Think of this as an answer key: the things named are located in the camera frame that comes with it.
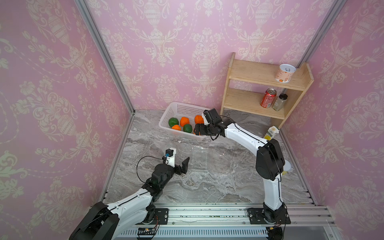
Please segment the shelf board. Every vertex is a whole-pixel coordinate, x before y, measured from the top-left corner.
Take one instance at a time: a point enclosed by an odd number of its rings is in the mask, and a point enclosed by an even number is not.
[[[229,78],[300,91],[304,91],[308,84],[310,84],[310,80],[313,80],[309,65],[306,63],[295,71],[288,83],[280,83],[275,80],[275,75],[278,69],[278,65],[234,60]]]
[[[271,118],[284,119],[284,107],[280,111],[275,111],[272,107],[263,108],[260,106],[260,102],[263,97],[263,93],[254,93],[234,88],[228,88],[224,101],[224,108],[254,113]]]

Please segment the spice jar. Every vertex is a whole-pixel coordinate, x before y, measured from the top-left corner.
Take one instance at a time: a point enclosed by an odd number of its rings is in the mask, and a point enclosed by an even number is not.
[[[281,108],[283,108],[285,101],[287,100],[288,95],[285,93],[282,93],[279,95],[279,98],[276,99],[275,104],[273,105],[273,109],[275,111],[279,111]]]

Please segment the black cable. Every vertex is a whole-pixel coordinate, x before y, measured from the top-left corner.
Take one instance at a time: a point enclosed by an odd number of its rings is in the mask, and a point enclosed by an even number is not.
[[[110,211],[114,210],[115,208],[116,208],[116,207],[114,207],[114,208],[111,209],[111,210],[106,211],[106,212],[103,213],[100,217],[97,217],[97,218],[93,219],[92,221],[90,221],[87,225],[85,225],[83,228],[81,228],[80,230],[78,230],[78,231],[73,235],[72,238],[74,239],[74,237],[75,237],[79,232],[81,232],[84,228],[88,227],[89,224],[91,224],[91,223],[93,223],[94,221],[98,220],[99,218],[101,218],[102,216],[106,215],[107,213],[109,213]]]
[[[127,200],[127,201],[125,201],[125,202],[122,202],[122,203],[120,203],[120,204],[119,204],[119,207],[120,207],[121,205],[123,205],[123,204],[126,204],[127,202],[129,202],[129,201],[131,201],[131,200],[135,199],[136,197],[137,197],[137,195],[136,195],[136,196],[134,196],[133,198],[131,198],[131,199],[129,199],[129,200]]]
[[[277,179],[277,181],[278,181],[278,182],[280,183],[280,185],[281,185],[281,180],[282,180],[282,177],[281,177],[281,171],[280,171],[279,166],[277,165],[277,161],[276,161],[276,158],[275,158],[274,154],[272,154],[272,156],[273,156],[273,159],[275,160],[276,167],[277,167],[277,169],[279,170],[279,174],[280,174],[280,180]],[[283,208],[285,208],[285,211],[286,211],[286,212],[285,212],[284,229],[283,229],[283,237],[282,237],[282,239],[281,239],[281,240],[283,240],[283,239],[284,239],[284,233],[285,233],[285,227],[286,227],[286,224],[287,224],[287,213],[288,213],[288,208],[287,208],[287,205],[281,200],[280,186],[278,186],[278,189],[279,189],[279,200],[280,200],[280,202],[281,202],[281,205],[283,206]]]
[[[222,116],[222,117],[226,117],[226,118],[229,118],[230,120],[232,120],[232,122],[234,123],[235,127],[236,127],[236,128],[239,130],[239,131],[241,131],[241,132],[245,133],[246,135],[250,136],[250,137],[251,137],[251,138],[253,138],[253,139],[256,139],[257,141],[261,142],[262,144],[266,144],[265,142],[262,142],[262,141],[260,141],[259,139],[257,139],[257,138],[255,138],[255,137],[253,137],[253,136],[249,135],[248,133],[246,133],[246,132],[244,132],[243,130],[241,130],[240,128],[238,128],[238,127],[236,126],[236,123],[235,123],[235,121],[234,121],[232,118],[230,118],[230,117],[227,117],[227,116],[223,116],[223,115],[219,115],[219,116]]]
[[[218,136],[219,136],[219,134],[216,135],[215,139],[213,139],[212,136],[210,136],[210,137],[211,137],[212,141],[215,141],[218,138]]]
[[[158,226],[158,227],[157,227],[155,233],[153,234],[153,236],[150,238],[150,240],[152,240],[153,237],[155,237],[156,233],[158,232],[158,230],[159,230],[159,228],[160,228],[160,224],[159,224],[159,222],[160,222],[160,221],[159,221],[158,217],[156,216],[156,226]]]
[[[139,162],[140,162],[143,158],[145,158],[145,157],[152,157],[152,158],[156,158],[156,159],[162,160],[161,158],[157,158],[157,157],[153,157],[153,156],[144,156],[144,157],[140,158],[140,160],[137,162],[137,165],[136,165],[136,174],[137,174],[137,177],[139,178],[139,180],[140,180],[142,183],[145,183],[145,182],[143,182],[143,181],[140,179],[140,177],[139,177],[139,173],[138,173],[138,171],[137,171],[137,168],[139,167]]]

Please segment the black mounting plate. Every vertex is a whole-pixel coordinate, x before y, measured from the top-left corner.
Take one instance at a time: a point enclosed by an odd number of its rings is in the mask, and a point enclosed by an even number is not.
[[[263,208],[249,208],[247,209],[247,215],[249,218],[249,222],[251,225],[253,224],[275,224],[275,223],[269,223],[265,220],[264,214],[263,214]],[[289,218],[288,213],[286,213],[286,210],[281,212],[281,214],[277,218],[277,225],[281,224],[291,224],[291,219]]]
[[[155,216],[157,216],[157,218],[159,219],[159,225],[168,224],[168,212],[169,212],[169,209],[158,209],[158,208],[155,209]]]

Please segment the plastic fruit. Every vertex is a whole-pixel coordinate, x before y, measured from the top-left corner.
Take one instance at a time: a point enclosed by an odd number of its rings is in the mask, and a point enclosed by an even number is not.
[[[177,118],[170,118],[168,120],[168,124],[170,127],[173,127],[174,125],[178,125],[179,124],[179,121]]]
[[[181,127],[179,125],[173,125],[172,129],[181,131]]]
[[[198,124],[198,123],[204,123],[204,119],[202,116],[200,115],[196,115],[195,116],[195,123]]]
[[[184,125],[184,127],[183,127],[183,131],[184,131],[184,132],[191,133],[191,132],[192,132],[192,126],[191,126],[191,124],[187,123],[186,125]]]
[[[189,124],[189,118],[182,117],[180,119],[180,126],[184,127],[184,125]]]

